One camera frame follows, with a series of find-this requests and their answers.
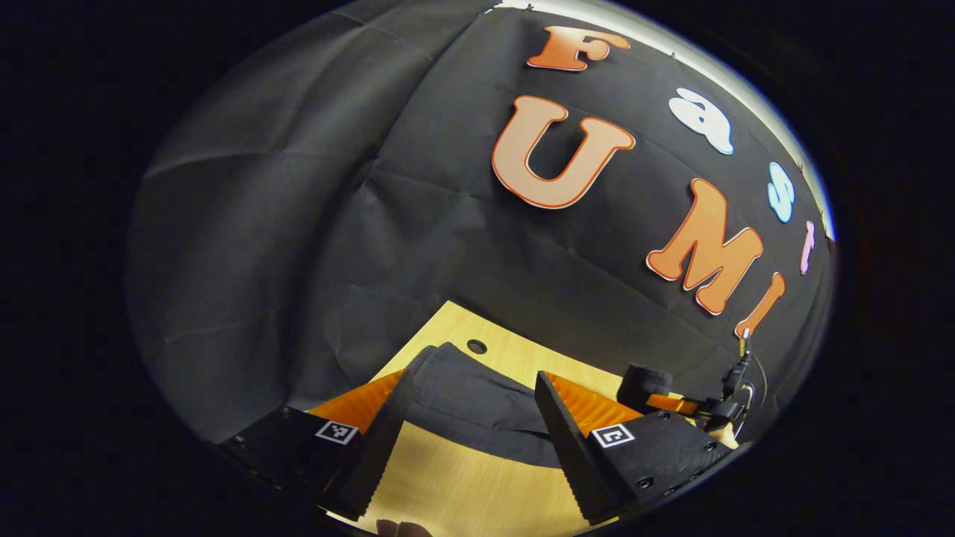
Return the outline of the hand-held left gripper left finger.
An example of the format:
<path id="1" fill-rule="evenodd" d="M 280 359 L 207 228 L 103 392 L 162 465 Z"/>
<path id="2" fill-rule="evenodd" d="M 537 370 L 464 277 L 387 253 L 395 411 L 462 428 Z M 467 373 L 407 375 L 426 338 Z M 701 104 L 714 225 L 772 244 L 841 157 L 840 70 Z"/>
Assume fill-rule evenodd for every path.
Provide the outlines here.
<path id="1" fill-rule="evenodd" d="M 310 411 L 277 408 L 219 449 L 266 485 L 356 521 L 378 489 L 415 390 L 415 377 L 401 369 Z"/>

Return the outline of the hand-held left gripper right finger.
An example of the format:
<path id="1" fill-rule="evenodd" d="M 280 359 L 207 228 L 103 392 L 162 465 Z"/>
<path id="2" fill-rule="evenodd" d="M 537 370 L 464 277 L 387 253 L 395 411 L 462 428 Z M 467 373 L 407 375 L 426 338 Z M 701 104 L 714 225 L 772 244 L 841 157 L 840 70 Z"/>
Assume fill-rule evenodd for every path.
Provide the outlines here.
<path id="1" fill-rule="evenodd" d="M 534 398 L 584 519 L 645 515 L 733 461 L 735 442 L 707 434 L 707 398 L 693 417 L 642 414 L 552 371 L 539 371 Z"/>

